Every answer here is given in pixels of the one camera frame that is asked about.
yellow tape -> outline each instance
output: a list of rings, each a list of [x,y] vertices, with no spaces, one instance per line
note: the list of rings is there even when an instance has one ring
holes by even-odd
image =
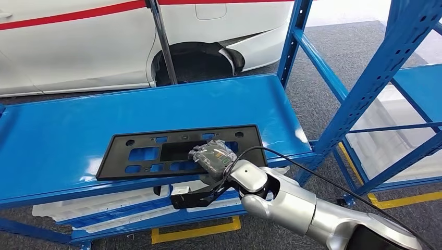
[[[200,237],[216,233],[225,233],[239,229],[241,229],[241,222],[239,221],[239,216],[232,216],[232,222],[227,224],[210,226],[205,228],[190,229],[190,230],[184,230],[172,233],[160,234],[159,229],[154,228],[152,229],[152,244]]]
[[[356,178],[358,181],[362,184],[362,179],[359,176],[358,172],[356,171],[356,167],[353,164],[353,161],[351,160],[350,156],[348,155],[344,145],[342,142],[339,143],[339,148],[343,152],[346,160],[350,164],[351,169],[353,170],[354,174],[356,174]],[[378,201],[376,196],[373,193],[368,193],[367,196],[369,197],[369,200],[373,205],[380,209],[388,209],[388,208],[394,208],[394,207],[402,207],[406,205],[421,203],[421,202],[429,202],[429,201],[435,201],[437,199],[442,199],[442,191],[433,192],[433,193],[427,193],[427,194],[420,194],[415,196],[409,196],[404,197],[400,199],[391,199],[389,201]]]

blue metal shelf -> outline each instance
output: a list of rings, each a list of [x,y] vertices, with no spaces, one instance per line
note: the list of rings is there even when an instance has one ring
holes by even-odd
[[[224,107],[228,110],[220,115]],[[6,106],[0,118],[0,163],[7,167],[0,189],[9,191],[0,193],[0,208],[197,179],[98,182],[95,174],[114,134],[244,124],[257,124],[263,144],[285,155],[311,153],[275,75]],[[278,165],[275,155],[266,156]]]
[[[114,134],[256,124],[264,146],[316,170],[339,142],[344,141],[346,144],[346,134],[390,81],[394,81],[403,93],[409,95],[415,106],[427,116],[427,121],[442,121],[441,113],[435,108],[441,107],[437,94],[442,85],[437,85],[437,78],[434,77],[439,66],[399,71],[430,30],[440,30],[437,21],[442,17],[442,0],[392,0],[385,39],[350,92],[304,34],[311,4],[312,0],[295,1],[276,75],[0,105],[0,189],[8,190],[0,193],[0,208],[63,201],[198,178],[187,176],[97,182],[96,171]],[[341,102],[324,133],[314,141],[313,148],[284,91],[299,46]],[[412,85],[411,77],[419,80],[419,87]],[[383,183],[441,148],[442,132],[438,132],[371,180],[364,177],[363,171],[359,169],[363,185],[349,185],[358,194],[391,188]],[[358,163],[355,154],[351,151],[349,154]],[[287,165],[287,161],[268,152],[266,157],[271,167]],[[348,172],[344,176],[347,181],[351,179]],[[296,176],[301,185],[309,177],[306,171],[298,171]],[[244,213],[240,205],[198,212],[180,210],[97,233],[75,231],[71,237],[0,218],[0,230],[75,244],[154,227]]]
[[[391,82],[426,122],[439,122],[442,121],[441,74],[442,64],[404,68]]]

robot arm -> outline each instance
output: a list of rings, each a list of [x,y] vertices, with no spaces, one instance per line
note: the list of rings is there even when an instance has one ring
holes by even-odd
[[[238,161],[237,165],[231,176],[240,172],[247,181],[255,179],[253,174],[246,177],[247,173],[260,170],[275,183],[270,187],[274,193],[271,201],[254,194],[242,197],[242,205],[251,215],[269,219],[296,234],[307,235],[328,249],[422,249],[416,237],[383,217],[319,199],[295,180],[273,169],[258,168],[246,160]],[[235,181],[243,183],[240,178]]]
[[[211,185],[197,191],[174,190],[171,200],[175,208],[208,206],[232,186],[249,214],[307,235],[328,249],[422,249],[417,238],[401,226],[375,214],[319,199],[271,168],[239,160],[226,171],[236,155],[222,141],[197,147],[190,156],[208,171],[210,182],[207,176],[202,180]],[[271,201],[265,199],[268,192],[273,193]]]

shelf upright post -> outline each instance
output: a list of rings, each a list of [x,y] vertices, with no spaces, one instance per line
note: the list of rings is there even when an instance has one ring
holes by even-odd
[[[294,58],[296,57],[296,53],[298,52],[299,48],[299,43],[294,38],[293,32],[296,28],[302,31],[305,29],[305,24],[307,23],[307,18],[309,17],[312,2],[313,0],[298,0],[295,1],[293,5],[286,41],[284,42],[284,48],[277,72],[278,78],[281,81],[284,89],[287,86],[291,68],[293,67]]]
[[[399,16],[403,13],[410,0],[391,0],[390,12],[388,13],[387,27],[385,29],[385,37],[389,33],[391,27],[398,20]]]

car door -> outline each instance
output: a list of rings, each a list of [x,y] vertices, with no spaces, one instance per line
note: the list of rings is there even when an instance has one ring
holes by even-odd
[[[0,97],[41,93],[0,51]]]
[[[44,93],[148,86],[143,1],[0,0],[0,50]]]

